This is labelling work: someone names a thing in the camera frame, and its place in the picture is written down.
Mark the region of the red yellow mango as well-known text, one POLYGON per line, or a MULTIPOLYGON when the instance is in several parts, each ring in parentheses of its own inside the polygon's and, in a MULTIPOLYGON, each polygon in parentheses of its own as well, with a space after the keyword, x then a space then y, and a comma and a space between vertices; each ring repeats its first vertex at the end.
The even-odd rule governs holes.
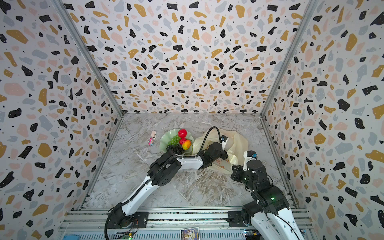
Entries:
POLYGON ((190 140, 185 140, 182 143, 182 147, 184 150, 188 150, 192 145, 192 142, 190 140))

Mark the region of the round red fruit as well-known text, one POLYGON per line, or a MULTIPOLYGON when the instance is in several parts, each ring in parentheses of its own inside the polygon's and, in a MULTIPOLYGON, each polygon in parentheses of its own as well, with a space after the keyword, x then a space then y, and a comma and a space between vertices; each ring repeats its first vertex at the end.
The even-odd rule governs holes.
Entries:
POLYGON ((180 129, 180 130, 178 131, 178 136, 179 136, 179 138, 181 138, 181 139, 186 138, 186 137, 187 137, 187 134, 188 134, 188 132, 187 132, 185 129, 180 129))

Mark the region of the dark grape bunch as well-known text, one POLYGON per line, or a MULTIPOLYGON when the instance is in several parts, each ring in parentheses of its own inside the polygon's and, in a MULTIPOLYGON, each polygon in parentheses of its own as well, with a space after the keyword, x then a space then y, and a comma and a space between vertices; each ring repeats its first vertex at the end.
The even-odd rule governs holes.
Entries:
POLYGON ((174 154, 182 155, 184 153, 184 149, 180 144, 177 145, 168 145, 166 147, 166 151, 172 151, 174 154))

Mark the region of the green grape bunch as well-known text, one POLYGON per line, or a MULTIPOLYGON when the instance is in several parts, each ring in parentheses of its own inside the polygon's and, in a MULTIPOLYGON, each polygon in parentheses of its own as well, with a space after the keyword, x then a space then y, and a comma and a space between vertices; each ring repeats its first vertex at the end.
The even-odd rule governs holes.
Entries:
POLYGON ((178 135, 173 136, 172 139, 168 142, 168 145, 173 145, 173 146, 179 145, 179 140, 180 139, 181 138, 179 138, 178 135))

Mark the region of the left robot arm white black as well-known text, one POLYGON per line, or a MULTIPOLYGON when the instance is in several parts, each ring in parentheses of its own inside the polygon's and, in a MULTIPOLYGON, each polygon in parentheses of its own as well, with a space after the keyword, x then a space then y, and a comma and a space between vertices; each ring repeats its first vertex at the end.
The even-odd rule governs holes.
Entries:
POLYGON ((203 170, 217 159, 227 159, 225 146, 226 142, 214 142, 194 156, 182 156, 167 151, 151 164, 139 187, 126 200, 108 211, 105 231, 129 226, 142 203, 159 187, 167 185, 179 171, 203 170))

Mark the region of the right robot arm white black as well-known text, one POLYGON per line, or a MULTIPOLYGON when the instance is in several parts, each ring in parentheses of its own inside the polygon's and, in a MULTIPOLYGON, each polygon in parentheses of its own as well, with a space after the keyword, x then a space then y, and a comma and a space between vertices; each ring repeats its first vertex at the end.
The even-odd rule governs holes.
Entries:
POLYGON ((242 183, 253 201, 242 209, 243 222, 252 225, 265 240, 303 240, 291 207, 282 190, 272 184, 260 160, 244 167, 232 166, 231 179, 242 183))

